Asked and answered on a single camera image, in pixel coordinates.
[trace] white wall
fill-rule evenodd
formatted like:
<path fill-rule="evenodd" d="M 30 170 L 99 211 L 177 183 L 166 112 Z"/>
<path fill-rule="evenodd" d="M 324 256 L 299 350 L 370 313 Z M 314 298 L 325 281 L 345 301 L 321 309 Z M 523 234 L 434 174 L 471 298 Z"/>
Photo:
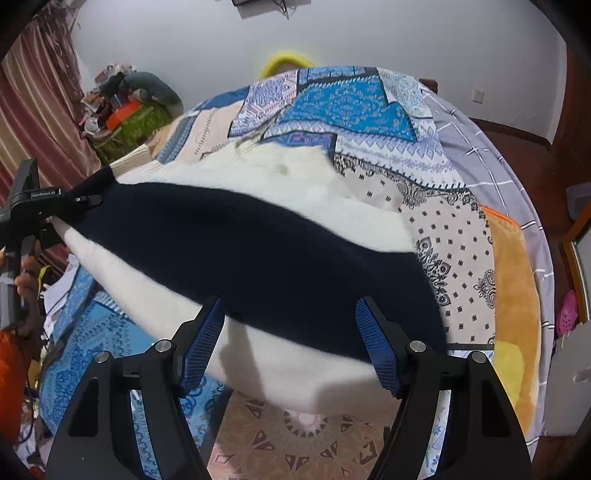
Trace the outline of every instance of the white wall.
<path fill-rule="evenodd" d="M 92 90 L 95 87 L 95 85 L 96 85 L 95 76 L 99 72 L 92 74 L 90 72 L 90 70 L 88 69 L 88 67 L 86 66 L 86 63 L 84 63 L 84 61 L 80 58 L 79 54 L 77 54 L 77 60 L 78 60 L 78 70 L 80 71 L 80 87 L 82 87 L 83 92 L 88 92 L 89 90 Z"/>
<path fill-rule="evenodd" d="M 564 102 L 564 90 L 566 88 L 566 43 L 563 38 L 558 35 L 558 63 L 556 64 L 556 97 L 554 98 L 554 108 L 552 117 L 550 118 L 550 126 L 548 127 L 548 134 L 546 138 L 552 142 L 556 131 L 558 130 L 558 122 L 560 122 L 560 114 L 562 113 L 562 104 Z"/>
<path fill-rule="evenodd" d="M 167 82 L 186 108 L 257 80 L 288 49 L 318 65 L 434 78 L 467 115 L 553 138 L 566 63 L 558 65 L 556 30 L 529 0 L 298 3 L 306 1 L 287 20 L 279 11 L 242 19 L 230 0 L 87 0 L 74 44 L 91 74 L 133 64 Z M 474 88 L 485 91 L 483 105 L 472 102 Z"/>

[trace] blue gripper pad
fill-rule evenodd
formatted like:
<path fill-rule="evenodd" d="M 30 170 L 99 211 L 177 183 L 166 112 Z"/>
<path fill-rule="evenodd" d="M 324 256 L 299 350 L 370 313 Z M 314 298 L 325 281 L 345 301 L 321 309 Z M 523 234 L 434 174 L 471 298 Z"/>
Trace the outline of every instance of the blue gripper pad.
<path fill-rule="evenodd" d="M 396 355 L 364 299 L 360 299 L 355 306 L 355 323 L 363 338 L 379 383 L 396 396 L 402 388 L 397 377 Z"/>
<path fill-rule="evenodd" d="M 189 392 L 201 383 L 207 363 L 222 331 L 225 312 L 221 299 L 217 299 L 203 321 L 195 340 L 183 359 L 183 378 L 180 387 Z"/>

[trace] curtain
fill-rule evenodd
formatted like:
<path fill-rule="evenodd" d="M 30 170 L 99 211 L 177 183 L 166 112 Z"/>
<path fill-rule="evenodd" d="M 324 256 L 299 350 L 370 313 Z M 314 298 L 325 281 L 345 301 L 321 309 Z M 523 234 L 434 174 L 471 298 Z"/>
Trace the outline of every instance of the curtain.
<path fill-rule="evenodd" d="M 98 157 L 77 129 L 83 92 L 67 11 L 45 7 L 1 66 L 0 205 L 23 159 L 38 159 L 42 186 L 71 189 L 98 170 Z M 64 252 L 59 249 L 58 263 Z"/>

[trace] clutter pile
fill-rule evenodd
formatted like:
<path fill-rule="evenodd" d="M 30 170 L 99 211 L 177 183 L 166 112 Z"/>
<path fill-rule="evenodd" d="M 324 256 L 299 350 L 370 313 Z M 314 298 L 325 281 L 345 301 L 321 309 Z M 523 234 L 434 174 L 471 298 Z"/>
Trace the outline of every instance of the clutter pile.
<path fill-rule="evenodd" d="M 86 112 L 79 129 L 104 164 L 133 151 L 183 113 L 179 96 L 152 73 L 110 64 L 95 82 L 82 99 Z"/>

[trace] pink slipper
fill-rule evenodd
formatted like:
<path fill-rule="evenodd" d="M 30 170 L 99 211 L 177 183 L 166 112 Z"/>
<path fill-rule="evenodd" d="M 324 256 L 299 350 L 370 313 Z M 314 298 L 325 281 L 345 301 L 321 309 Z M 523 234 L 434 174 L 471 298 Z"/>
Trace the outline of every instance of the pink slipper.
<path fill-rule="evenodd" d="M 562 337 L 565 333 L 574 330 L 574 324 L 578 317 L 577 297 L 574 296 L 572 290 L 569 290 L 564 296 L 562 308 L 556 319 L 556 335 Z"/>

